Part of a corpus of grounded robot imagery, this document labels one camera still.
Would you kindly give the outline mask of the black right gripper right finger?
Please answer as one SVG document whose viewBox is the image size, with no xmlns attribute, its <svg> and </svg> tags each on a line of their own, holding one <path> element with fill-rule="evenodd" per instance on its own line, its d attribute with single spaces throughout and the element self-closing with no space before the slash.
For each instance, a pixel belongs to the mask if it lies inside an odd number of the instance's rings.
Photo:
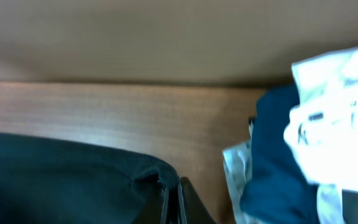
<svg viewBox="0 0 358 224">
<path fill-rule="evenodd" d="M 178 184 L 178 218 L 180 224 L 216 224 L 187 177 Z"/>
</svg>

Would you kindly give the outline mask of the black polo shirt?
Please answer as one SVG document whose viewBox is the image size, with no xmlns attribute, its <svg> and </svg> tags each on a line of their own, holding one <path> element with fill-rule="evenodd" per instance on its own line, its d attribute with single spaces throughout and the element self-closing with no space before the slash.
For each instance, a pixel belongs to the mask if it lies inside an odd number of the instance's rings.
<svg viewBox="0 0 358 224">
<path fill-rule="evenodd" d="M 153 156 L 0 133 L 0 223 L 132 223 L 177 184 Z"/>
</svg>

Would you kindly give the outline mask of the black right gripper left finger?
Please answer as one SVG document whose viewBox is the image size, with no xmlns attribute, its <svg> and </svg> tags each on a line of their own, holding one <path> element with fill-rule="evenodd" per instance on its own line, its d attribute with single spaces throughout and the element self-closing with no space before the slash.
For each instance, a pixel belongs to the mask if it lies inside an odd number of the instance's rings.
<svg viewBox="0 0 358 224">
<path fill-rule="evenodd" d="M 132 224 L 165 224 L 168 201 L 169 189 L 160 182 L 154 184 L 143 209 Z"/>
</svg>

